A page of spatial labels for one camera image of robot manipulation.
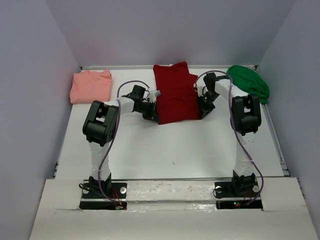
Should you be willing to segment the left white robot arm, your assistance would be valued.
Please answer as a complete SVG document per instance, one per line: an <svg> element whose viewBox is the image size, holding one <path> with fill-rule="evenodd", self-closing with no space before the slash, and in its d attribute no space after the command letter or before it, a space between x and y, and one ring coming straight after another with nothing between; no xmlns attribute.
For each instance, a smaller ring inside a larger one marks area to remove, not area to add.
<svg viewBox="0 0 320 240"><path fill-rule="evenodd" d="M134 85L130 93L122 96L119 88L115 101L92 102L82 127L91 153L88 183L79 185L83 190L110 199L108 195L113 187L109 153L118 132L121 115L137 112L143 119L159 123L157 97L160 95L159 90Z"/></svg>

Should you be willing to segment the red t shirt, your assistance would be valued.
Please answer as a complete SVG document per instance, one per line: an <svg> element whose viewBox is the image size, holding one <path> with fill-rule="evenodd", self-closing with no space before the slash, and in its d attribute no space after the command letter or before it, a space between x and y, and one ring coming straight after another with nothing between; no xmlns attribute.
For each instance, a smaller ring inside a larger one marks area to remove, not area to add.
<svg viewBox="0 0 320 240"><path fill-rule="evenodd" d="M198 76L189 72L187 62L172 66L154 65L153 72L157 90L157 112L160 124L199 120L199 107L194 91Z"/></svg>

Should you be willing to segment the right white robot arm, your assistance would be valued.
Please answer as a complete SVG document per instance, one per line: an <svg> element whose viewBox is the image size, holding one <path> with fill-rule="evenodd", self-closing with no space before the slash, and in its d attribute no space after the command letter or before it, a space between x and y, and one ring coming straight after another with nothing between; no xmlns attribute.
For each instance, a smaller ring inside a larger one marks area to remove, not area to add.
<svg viewBox="0 0 320 240"><path fill-rule="evenodd" d="M230 126L236 138L235 166L229 181L215 183L213 195L223 198L257 198L261 187L256 173L260 173L254 163L252 150L255 134L262 123L260 99L234 85L232 77L220 70L210 70L199 76L204 85L193 85L197 93L196 101L199 117L203 119L214 108L214 101L224 97L228 102Z"/></svg>

